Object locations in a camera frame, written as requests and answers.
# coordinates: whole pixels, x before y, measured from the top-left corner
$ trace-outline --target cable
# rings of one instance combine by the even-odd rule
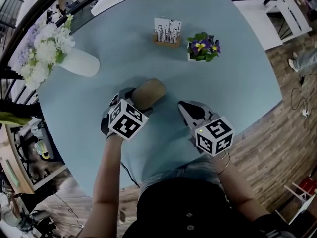
[[[61,201],[64,202],[65,205],[67,205],[67,207],[69,208],[69,209],[68,209],[68,212],[69,212],[69,213],[72,213],[72,214],[74,214],[74,215],[76,216],[78,227],[82,228],[82,225],[79,224],[79,217],[77,216],[76,213],[74,213],[73,209],[72,209],[63,199],[61,199],[57,194],[55,194],[55,196],[57,196]]]
[[[137,183],[137,182],[132,178],[132,176],[130,175],[130,172],[129,172],[128,168],[127,168],[122,162],[120,162],[120,164],[121,164],[122,167],[128,172],[128,175],[130,176],[131,181],[133,181],[134,184],[135,184],[138,188],[140,188],[140,186],[138,185],[138,183]]]
[[[304,83],[304,81],[305,81],[305,77],[307,77],[307,76],[312,76],[312,75],[317,75],[317,73],[311,73],[311,74],[307,74],[307,75],[302,76],[301,81],[300,81],[301,87],[300,87],[300,88],[298,88],[298,87],[293,88],[293,90],[292,90],[292,92],[291,92],[291,108],[292,108],[292,110],[297,110],[302,101],[303,101],[303,104],[304,104],[304,109],[305,109],[306,111],[308,110],[308,103],[309,103],[309,102],[308,102],[308,100],[307,100],[305,97],[302,97],[302,98],[299,100],[299,102],[298,102],[298,104],[296,105],[296,107],[293,107],[293,92],[294,92],[294,90],[298,90],[299,93],[301,94],[301,93],[302,93],[302,86],[303,86],[303,83]],[[306,118],[306,120],[305,120],[305,122],[304,122],[304,129],[307,129],[308,124],[309,124],[309,118],[311,117],[312,111],[313,111],[314,109],[316,109],[316,108],[317,108],[317,106],[314,106],[314,107],[311,108],[311,110],[310,110],[310,112],[309,112],[309,114],[308,114],[308,116],[307,116],[307,118]]]

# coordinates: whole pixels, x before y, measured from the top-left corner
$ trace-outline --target round table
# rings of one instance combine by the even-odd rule
[[[155,17],[182,21],[179,48],[152,42]],[[186,39],[202,31],[220,40],[221,54],[210,63],[187,62]],[[124,87],[156,77],[167,89],[144,128],[122,147],[122,162],[138,182],[200,156],[178,101],[207,104],[238,134],[282,99],[266,53],[231,0],[126,0],[73,36],[76,48],[99,58],[100,71],[86,78],[57,67],[38,94],[53,140],[88,195],[105,144],[102,114]],[[121,170],[120,187],[129,185]]]

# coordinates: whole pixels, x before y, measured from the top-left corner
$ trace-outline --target shoe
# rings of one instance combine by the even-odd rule
[[[294,66],[294,60],[289,59],[288,60],[288,65],[295,71],[298,72],[298,70]]]

